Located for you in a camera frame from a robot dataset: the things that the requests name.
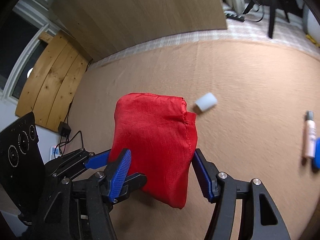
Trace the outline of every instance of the wall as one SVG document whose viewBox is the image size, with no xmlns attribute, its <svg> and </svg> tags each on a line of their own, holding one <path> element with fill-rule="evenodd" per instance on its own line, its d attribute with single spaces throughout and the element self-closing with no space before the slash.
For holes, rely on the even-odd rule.
<svg viewBox="0 0 320 240">
<path fill-rule="evenodd" d="M 5 127 L 15 121 L 18 117 L 15 116 L 14 112 L 16 110 L 16 105 L 7 101 L 0 100 L 0 131 Z M 43 159 L 43 162 L 46 163 L 49 161 L 50 148 L 58 144 L 60 136 L 57 133 L 51 132 L 45 128 L 36 127 L 37 133 L 39 136 L 39 150 Z"/>
<path fill-rule="evenodd" d="M 16 237 L 21 236 L 21 234 L 27 230 L 27 226 L 25 226 L 18 218 L 17 215 L 8 213 L 6 211 L 1 210 L 1 213 L 9 225 L 12 232 L 15 234 Z"/>
<path fill-rule="evenodd" d="M 54 0 L 52 11 L 94 61 L 160 37 L 226 29 L 222 0 Z"/>
</svg>

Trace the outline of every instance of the wooden board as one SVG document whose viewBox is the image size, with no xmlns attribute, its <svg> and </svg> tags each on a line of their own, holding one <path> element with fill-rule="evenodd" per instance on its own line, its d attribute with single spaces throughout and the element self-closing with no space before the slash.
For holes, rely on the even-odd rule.
<svg viewBox="0 0 320 240">
<path fill-rule="evenodd" d="M 45 48 L 22 89 L 16 108 L 17 116 L 23 116 L 33 110 L 48 72 L 67 43 L 60 31 Z"/>
<path fill-rule="evenodd" d="M 54 0 L 52 10 L 95 61 L 159 37 L 227 28 L 221 0 Z"/>
<path fill-rule="evenodd" d="M 84 48 L 80 45 L 80 43 L 69 34 L 63 32 L 63 36 L 69 41 L 69 43 L 74 47 L 88 62 L 92 60 L 92 57 L 85 51 Z"/>
<path fill-rule="evenodd" d="M 49 43 L 50 41 L 52 41 L 53 37 L 49 33 L 41 32 L 38 39 L 46 43 Z"/>
<path fill-rule="evenodd" d="M 58 90 L 79 52 L 68 42 L 52 65 L 37 97 L 33 112 L 36 124 L 46 126 Z"/>
<path fill-rule="evenodd" d="M 69 104 L 73 100 L 74 93 L 79 82 L 86 71 L 88 61 L 79 54 L 72 63 L 68 73 L 66 74 L 59 91 L 56 95 L 52 109 L 46 124 L 46 127 L 53 131 L 58 131 L 60 121 L 64 121 Z"/>
</svg>

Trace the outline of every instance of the red fabric bag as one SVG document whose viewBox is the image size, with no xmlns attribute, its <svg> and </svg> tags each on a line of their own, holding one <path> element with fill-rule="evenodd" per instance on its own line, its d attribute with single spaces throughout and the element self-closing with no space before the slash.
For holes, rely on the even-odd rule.
<svg viewBox="0 0 320 240">
<path fill-rule="evenodd" d="M 189 166 L 196 150 L 196 114 L 183 98 L 131 93 L 116 104 L 115 135 L 109 161 L 123 148 L 132 153 L 128 175 L 144 173 L 142 190 L 174 208 L 187 199 Z"/>
</svg>

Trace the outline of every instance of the power strip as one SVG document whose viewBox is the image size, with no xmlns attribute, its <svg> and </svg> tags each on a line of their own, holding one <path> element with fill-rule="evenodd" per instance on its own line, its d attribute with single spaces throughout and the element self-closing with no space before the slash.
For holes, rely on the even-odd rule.
<svg viewBox="0 0 320 240">
<path fill-rule="evenodd" d="M 236 14 L 236 13 L 226 13 L 226 17 L 228 19 L 236 20 L 239 22 L 244 22 L 244 17 L 239 14 Z"/>
</svg>

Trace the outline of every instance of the black chair leg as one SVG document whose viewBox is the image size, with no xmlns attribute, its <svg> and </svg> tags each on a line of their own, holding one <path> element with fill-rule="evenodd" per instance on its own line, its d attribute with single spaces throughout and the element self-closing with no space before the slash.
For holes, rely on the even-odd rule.
<svg viewBox="0 0 320 240">
<path fill-rule="evenodd" d="M 285 5 L 284 5 L 283 0 L 279 0 L 279 2 L 280 2 L 281 7 L 282 7 L 282 9 L 284 11 L 285 18 L 287 19 L 287 22 L 290 23 L 289 16 L 288 16 L 287 10 L 285 9 Z"/>
<path fill-rule="evenodd" d="M 277 8 L 277 0 L 270 0 L 270 18 L 269 18 L 269 38 L 273 37 L 273 29 L 275 26 L 276 19 L 276 8 Z"/>
</svg>

